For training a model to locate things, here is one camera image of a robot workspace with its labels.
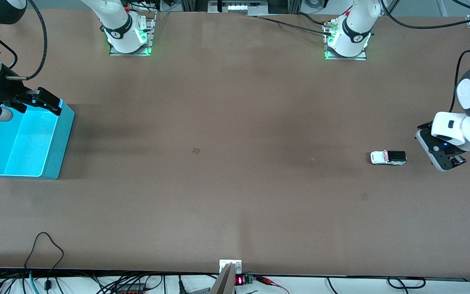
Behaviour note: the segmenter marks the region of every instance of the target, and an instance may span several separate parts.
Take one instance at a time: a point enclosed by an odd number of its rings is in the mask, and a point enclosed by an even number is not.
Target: brown table surface
[[[107,56],[92,11],[43,15],[48,58],[26,84],[76,119],[59,180],[0,179],[0,266],[22,266],[47,231],[67,268],[214,272],[237,258],[270,274],[470,277],[470,154],[440,173],[413,138],[449,108],[466,26],[382,17],[367,62],[326,61],[314,33],[172,13],[151,57],[121,58]],[[32,73],[36,15],[0,37]],[[371,165],[383,149],[405,150],[407,164]],[[46,238],[37,250],[30,266],[58,259]]]

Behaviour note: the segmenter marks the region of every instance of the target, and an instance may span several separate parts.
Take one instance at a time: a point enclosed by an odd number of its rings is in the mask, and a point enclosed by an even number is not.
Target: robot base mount
[[[360,52],[357,56],[345,57],[336,53],[336,51],[328,45],[329,43],[333,43],[335,35],[337,34],[338,25],[338,18],[336,18],[332,19],[331,22],[328,22],[324,26],[322,26],[322,31],[329,32],[332,34],[331,36],[324,35],[324,58],[327,60],[367,60],[365,47],[362,49],[362,52]]]
[[[110,44],[110,56],[150,56],[151,47],[153,46],[153,33],[155,31],[155,19],[157,18],[157,13],[155,17],[146,18],[146,16],[139,16],[140,19],[140,28],[136,30],[136,35],[139,38],[140,42],[144,42],[137,50],[130,53],[122,53],[117,51],[112,44]]]

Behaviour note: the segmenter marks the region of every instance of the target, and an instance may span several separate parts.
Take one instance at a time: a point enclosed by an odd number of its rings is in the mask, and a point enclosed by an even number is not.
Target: black connector plug
[[[52,289],[52,281],[46,280],[46,281],[44,282],[44,289],[45,289],[45,290],[50,290],[50,289]]]

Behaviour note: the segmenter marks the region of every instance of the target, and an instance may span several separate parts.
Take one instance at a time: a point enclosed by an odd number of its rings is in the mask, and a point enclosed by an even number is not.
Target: red wire
[[[275,286],[275,287],[278,287],[278,288],[282,288],[284,291],[286,291],[288,294],[290,294],[289,291],[288,291],[288,289],[286,289],[286,288],[284,288],[284,287],[278,285],[278,283],[275,283],[275,282],[271,281],[271,280],[268,279],[268,278],[264,278],[264,279],[263,279],[263,282],[264,282],[266,285],[269,285],[269,286]]]
[[[277,283],[274,283],[274,285],[273,285],[273,286],[276,286],[276,287],[282,288],[282,289],[284,289],[284,291],[286,291],[288,294],[290,294],[290,293],[289,293],[289,291],[288,291],[288,289],[286,289],[286,288],[284,288],[284,287],[282,287],[282,286],[278,285]]]

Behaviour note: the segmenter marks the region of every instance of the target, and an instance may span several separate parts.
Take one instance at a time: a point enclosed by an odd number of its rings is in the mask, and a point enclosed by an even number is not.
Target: white toy pickup truck
[[[371,152],[371,163],[374,165],[403,165],[407,162],[405,151],[373,151]]]

